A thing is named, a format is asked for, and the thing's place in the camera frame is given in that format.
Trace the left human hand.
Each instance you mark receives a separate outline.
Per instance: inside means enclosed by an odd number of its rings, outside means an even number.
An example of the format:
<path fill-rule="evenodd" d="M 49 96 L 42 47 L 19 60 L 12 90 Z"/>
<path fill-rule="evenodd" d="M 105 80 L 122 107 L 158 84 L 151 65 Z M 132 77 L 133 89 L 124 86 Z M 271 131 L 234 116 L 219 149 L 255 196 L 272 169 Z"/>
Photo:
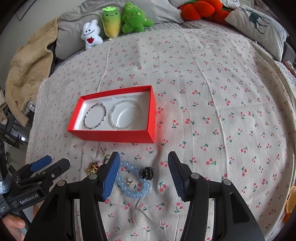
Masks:
<path fill-rule="evenodd" d="M 24 235 L 21 233 L 20 228 L 25 228 L 26 223 L 21 218 L 8 214 L 5 218 L 2 219 L 4 226 L 10 232 L 10 234 L 14 237 L 15 240 L 23 241 Z"/>

